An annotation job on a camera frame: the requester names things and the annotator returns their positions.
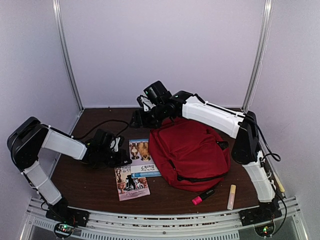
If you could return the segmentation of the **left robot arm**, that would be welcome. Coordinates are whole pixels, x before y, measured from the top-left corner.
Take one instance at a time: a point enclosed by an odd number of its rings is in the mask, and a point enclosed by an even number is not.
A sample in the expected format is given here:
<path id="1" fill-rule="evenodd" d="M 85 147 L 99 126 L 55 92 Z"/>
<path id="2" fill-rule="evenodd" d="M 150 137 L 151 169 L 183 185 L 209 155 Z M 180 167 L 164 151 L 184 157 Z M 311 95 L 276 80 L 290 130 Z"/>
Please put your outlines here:
<path id="1" fill-rule="evenodd" d="M 42 151 L 50 151 L 92 167 L 104 165 L 118 168 L 130 165 L 132 160 L 122 148 L 125 138 L 120 133 L 103 130 L 101 126 L 99 123 L 83 136 L 75 137 L 31 116 L 7 139 L 13 164 L 48 205 L 48 210 L 61 222 L 69 221 L 72 211 L 67 199 L 42 168 L 39 156 Z"/>

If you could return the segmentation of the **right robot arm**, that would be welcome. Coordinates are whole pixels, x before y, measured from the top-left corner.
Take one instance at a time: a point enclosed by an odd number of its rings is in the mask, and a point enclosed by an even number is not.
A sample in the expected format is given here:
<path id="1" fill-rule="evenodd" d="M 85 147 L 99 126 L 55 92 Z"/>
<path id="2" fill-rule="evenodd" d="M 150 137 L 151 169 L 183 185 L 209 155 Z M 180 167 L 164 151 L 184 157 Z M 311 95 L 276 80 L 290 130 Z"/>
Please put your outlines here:
<path id="1" fill-rule="evenodd" d="M 268 220 L 279 209 L 274 183 L 268 179 L 259 139 L 263 138 L 256 115 L 229 110 L 203 100 L 198 94 L 180 90 L 171 94 L 161 81 L 146 87 L 137 97 L 140 108 L 132 114 L 134 128 L 158 128 L 163 120 L 182 117 L 218 129 L 235 140 L 231 156 L 248 173 L 257 193 L 256 216 Z"/>

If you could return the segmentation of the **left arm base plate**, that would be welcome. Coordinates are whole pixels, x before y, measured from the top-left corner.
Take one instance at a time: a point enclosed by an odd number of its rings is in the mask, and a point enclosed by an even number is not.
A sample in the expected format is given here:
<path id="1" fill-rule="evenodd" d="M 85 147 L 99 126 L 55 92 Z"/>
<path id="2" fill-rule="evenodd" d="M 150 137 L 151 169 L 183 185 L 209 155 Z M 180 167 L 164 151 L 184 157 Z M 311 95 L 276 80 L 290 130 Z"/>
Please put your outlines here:
<path id="1" fill-rule="evenodd" d="M 79 210 L 75 208 L 67 208 L 65 216 L 58 215 L 52 210 L 48 210 L 45 217 L 57 222 L 67 223 L 73 227 L 86 227 L 89 220 L 90 213 L 85 210 Z"/>

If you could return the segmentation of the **blue dog picture book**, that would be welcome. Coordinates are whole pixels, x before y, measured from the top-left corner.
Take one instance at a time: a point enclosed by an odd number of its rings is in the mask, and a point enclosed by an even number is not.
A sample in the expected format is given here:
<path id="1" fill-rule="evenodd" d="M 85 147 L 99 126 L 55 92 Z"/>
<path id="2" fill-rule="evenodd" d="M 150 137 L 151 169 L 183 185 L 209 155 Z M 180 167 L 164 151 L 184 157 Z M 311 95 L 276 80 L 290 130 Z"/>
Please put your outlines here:
<path id="1" fill-rule="evenodd" d="M 130 165 L 132 178 L 161 176 L 161 173 L 149 153 L 148 139 L 129 140 L 129 156 L 132 160 Z"/>

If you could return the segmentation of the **pink illustrated paperback book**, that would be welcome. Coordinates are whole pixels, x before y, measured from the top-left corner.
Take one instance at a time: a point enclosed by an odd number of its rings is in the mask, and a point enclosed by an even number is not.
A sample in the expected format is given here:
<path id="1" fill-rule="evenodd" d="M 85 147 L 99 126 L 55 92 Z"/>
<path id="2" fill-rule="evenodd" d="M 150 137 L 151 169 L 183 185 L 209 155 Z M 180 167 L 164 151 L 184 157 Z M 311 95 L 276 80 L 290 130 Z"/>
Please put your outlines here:
<path id="1" fill-rule="evenodd" d="M 151 194 L 147 179 L 145 177 L 133 177 L 130 166 L 116 167 L 114 172 L 120 202 Z"/>

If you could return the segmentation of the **red student backpack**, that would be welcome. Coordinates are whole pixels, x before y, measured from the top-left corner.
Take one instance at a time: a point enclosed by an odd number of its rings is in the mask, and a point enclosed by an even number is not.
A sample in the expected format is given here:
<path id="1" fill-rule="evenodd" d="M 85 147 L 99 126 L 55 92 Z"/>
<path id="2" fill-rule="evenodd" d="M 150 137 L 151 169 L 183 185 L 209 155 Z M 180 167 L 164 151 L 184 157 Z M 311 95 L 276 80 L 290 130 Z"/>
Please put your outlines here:
<path id="1" fill-rule="evenodd" d="M 148 152 L 170 186 L 190 192 L 216 186 L 231 166 L 228 142 L 212 127 L 185 118 L 151 129 Z"/>

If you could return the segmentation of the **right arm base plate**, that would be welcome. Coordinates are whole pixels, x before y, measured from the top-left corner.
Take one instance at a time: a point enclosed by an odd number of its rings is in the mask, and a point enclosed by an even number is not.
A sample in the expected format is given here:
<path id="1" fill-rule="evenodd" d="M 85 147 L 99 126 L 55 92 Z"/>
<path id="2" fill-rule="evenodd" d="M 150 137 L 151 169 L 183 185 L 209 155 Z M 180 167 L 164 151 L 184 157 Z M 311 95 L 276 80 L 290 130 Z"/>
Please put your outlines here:
<path id="1" fill-rule="evenodd" d="M 241 210 L 238 214 L 242 226 L 249 226 L 279 218 L 282 216 L 282 211 L 269 206 L 258 206 Z"/>

